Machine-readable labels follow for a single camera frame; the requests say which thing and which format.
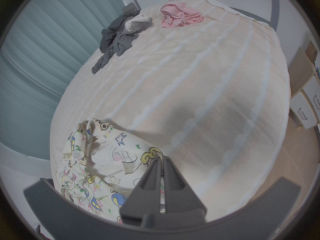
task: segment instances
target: crumpled pink cloth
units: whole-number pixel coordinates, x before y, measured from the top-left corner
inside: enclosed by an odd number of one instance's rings
[[[194,8],[187,8],[184,2],[167,3],[162,6],[160,11],[164,14],[161,22],[163,28],[181,27],[202,22],[204,19],[201,16],[200,11]]]

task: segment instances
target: floor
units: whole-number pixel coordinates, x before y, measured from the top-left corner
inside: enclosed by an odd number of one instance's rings
[[[280,177],[300,185],[300,195],[286,221],[300,208],[320,161],[319,143],[314,129],[298,129],[293,118],[290,113],[285,139],[270,174],[250,199],[252,201],[259,197]]]

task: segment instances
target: curtain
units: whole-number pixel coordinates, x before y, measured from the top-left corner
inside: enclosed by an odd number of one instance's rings
[[[122,0],[31,0],[0,50],[0,142],[49,159],[50,124],[66,87],[99,48]]]

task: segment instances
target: mattress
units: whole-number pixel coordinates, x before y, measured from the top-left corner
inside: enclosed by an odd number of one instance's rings
[[[285,137],[290,86],[275,31],[214,0],[177,0],[200,23],[162,28],[157,4],[142,10],[154,26],[96,74],[97,49],[54,113],[55,171],[77,124],[100,118],[168,155],[207,207],[211,221],[245,206],[269,174]]]

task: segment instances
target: metal handle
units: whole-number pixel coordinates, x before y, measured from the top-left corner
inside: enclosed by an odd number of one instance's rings
[[[318,104],[319,104],[319,106],[320,106],[320,102],[319,102],[318,96],[315,95],[315,97],[317,98],[317,102],[318,102]]]
[[[301,111],[301,113],[303,114],[304,118],[305,118],[306,120],[308,120],[308,118],[307,118],[307,117],[305,116],[305,114],[303,113],[302,108],[300,108],[300,111]]]

